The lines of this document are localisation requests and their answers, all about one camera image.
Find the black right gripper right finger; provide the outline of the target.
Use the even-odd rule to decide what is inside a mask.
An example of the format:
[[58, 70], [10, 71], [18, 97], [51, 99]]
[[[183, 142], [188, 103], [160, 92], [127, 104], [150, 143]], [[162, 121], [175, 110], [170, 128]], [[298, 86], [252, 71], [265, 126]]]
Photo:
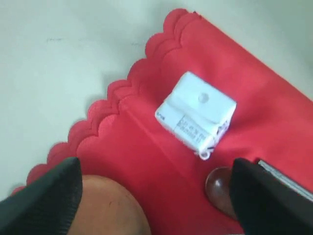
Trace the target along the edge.
[[229, 194], [246, 235], [313, 233], [313, 203], [246, 159], [233, 162]]

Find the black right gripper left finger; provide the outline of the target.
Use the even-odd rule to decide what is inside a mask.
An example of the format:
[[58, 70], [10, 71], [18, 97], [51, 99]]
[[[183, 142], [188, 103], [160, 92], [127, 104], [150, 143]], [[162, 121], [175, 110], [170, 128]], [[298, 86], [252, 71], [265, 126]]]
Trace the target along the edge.
[[80, 161], [63, 160], [24, 189], [1, 201], [2, 235], [66, 235], [83, 192]]

